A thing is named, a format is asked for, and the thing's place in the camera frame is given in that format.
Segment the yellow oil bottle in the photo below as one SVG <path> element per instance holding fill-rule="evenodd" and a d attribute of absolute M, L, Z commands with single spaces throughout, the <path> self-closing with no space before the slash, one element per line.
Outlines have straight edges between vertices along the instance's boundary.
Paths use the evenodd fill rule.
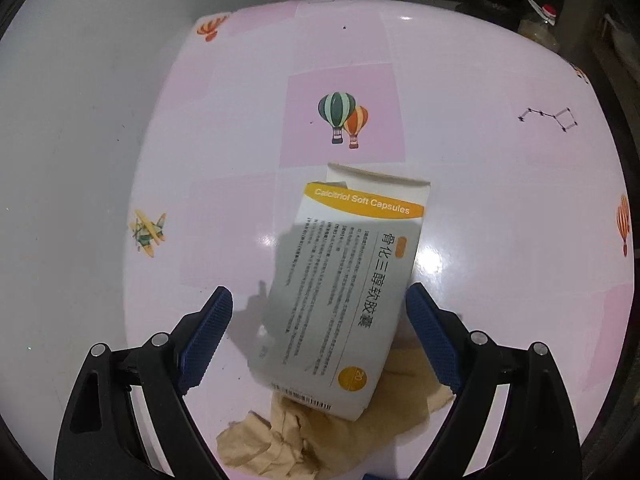
<path fill-rule="evenodd" d="M 558 12 L 550 4 L 538 6 L 537 3 L 531 1 L 530 5 L 532 10 L 521 19 L 518 25 L 518 33 L 536 42 L 536 44 L 558 53 L 560 44 L 554 36 L 554 26 Z"/>

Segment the white yellow medicine box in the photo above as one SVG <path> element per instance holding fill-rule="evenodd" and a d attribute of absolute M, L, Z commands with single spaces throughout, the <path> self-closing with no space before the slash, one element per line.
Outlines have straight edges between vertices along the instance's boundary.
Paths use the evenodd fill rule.
<path fill-rule="evenodd" d="M 430 182 L 332 164 L 278 239 L 248 367 L 277 393 L 358 419 L 395 338 Z"/>

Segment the crumpled brown paper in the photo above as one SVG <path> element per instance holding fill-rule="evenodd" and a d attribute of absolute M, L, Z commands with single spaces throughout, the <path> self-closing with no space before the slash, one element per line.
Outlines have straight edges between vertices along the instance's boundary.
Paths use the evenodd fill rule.
<path fill-rule="evenodd" d="M 453 398 L 422 349 L 393 349 L 369 406 L 354 422 L 275 393 L 268 419 L 250 412 L 218 434 L 218 460 L 254 477 L 333 479 L 397 437 L 418 432 Z"/>

